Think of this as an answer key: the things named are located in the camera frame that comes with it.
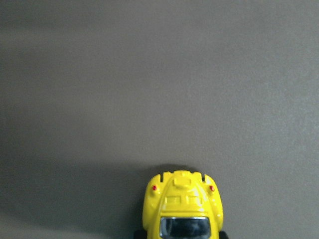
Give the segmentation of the yellow beetle toy car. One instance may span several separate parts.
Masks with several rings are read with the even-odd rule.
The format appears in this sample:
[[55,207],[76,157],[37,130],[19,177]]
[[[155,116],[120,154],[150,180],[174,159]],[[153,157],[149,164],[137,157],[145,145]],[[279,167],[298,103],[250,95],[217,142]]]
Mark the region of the yellow beetle toy car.
[[176,170],[157,174],[146,187],[135,239],[226,239],[223,205],[213,178]]

